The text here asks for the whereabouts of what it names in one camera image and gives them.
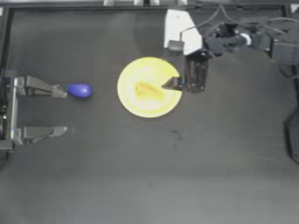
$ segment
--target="dark surface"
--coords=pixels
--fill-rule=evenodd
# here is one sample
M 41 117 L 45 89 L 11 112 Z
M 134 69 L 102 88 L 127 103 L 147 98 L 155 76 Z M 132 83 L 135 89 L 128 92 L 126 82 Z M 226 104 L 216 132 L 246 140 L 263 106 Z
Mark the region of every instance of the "dark surface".
M 283 135 L 295 93 L 266 55 L 215 59 L 206 92 L 184 94 L 158 119 L 123 108 L 118 76 L 162 55 L 163 26 L 164 11 L 16 13 L 8 68 L 87 82 L 95 94 L 21 100 L 21 125 L 69 133 L 19 148 L 1 170 L 1 224 L 298 222 L 299 167 Z

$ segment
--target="blue ball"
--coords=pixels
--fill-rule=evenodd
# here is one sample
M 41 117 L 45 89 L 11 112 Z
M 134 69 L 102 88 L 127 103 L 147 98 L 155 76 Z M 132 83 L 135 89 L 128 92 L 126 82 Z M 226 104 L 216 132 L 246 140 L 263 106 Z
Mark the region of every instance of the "blue ball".
M 92 94 L 92 87 L 90 84 L 69 84 L 68 93 L 79 98 L 88 98 Z

